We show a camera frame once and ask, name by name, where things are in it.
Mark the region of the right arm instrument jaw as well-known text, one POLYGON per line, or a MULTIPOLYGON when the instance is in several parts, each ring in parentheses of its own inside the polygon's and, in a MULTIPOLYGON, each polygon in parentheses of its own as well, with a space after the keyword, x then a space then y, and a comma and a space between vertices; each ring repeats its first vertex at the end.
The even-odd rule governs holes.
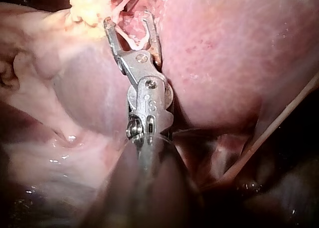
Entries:
POLYGON ((120 45, 120 42, 118 40, 115 26, 116 24, 112 21, 110 17, 105 18, 104 30, 106 33, 106 37, 109 41, 112 54, 113 56, 120 56, 120 53, 122 52, 122 46, 120 45))
POLYGON ((145 10, 144 14, 145 17, 143 18, 143 21, 146 23, 147 31, 149 33, 149 47, 147 50, 153 56, 155 64, 162 64, 161 44, 159 35, 157 33, 154 16, 149 10, 145 10))

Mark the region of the right arm instrument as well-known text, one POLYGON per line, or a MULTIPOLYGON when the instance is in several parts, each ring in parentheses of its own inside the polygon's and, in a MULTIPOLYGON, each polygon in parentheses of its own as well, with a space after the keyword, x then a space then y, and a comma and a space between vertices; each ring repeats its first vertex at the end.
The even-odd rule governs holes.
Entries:
POLYGON ((127 92, 128 139, 161 134, 171 139, 174 95, 164 74, 146 51, 119 51, 115 60, 131 83, 127 92))

